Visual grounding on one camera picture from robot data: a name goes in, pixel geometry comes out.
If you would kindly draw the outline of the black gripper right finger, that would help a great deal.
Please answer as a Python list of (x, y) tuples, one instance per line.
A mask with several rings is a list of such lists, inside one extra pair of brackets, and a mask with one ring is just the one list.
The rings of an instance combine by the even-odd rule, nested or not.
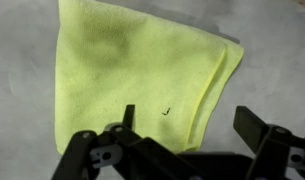
[(289, 180), (288, 168), (305, 179), (305, 137), (265, 123), (246, 106), (236, 107), (233, 128), (255, 154), (247, 180)]

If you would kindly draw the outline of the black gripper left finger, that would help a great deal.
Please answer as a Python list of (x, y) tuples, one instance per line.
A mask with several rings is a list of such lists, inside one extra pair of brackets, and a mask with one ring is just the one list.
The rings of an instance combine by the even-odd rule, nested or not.
[(183, 158), (132, 129), (135, 107), (128, 105), (123, 120), (75, 133), (51, 180), (96, 180), (111, 166), (124, 180), (205, 180), (206, 176)]

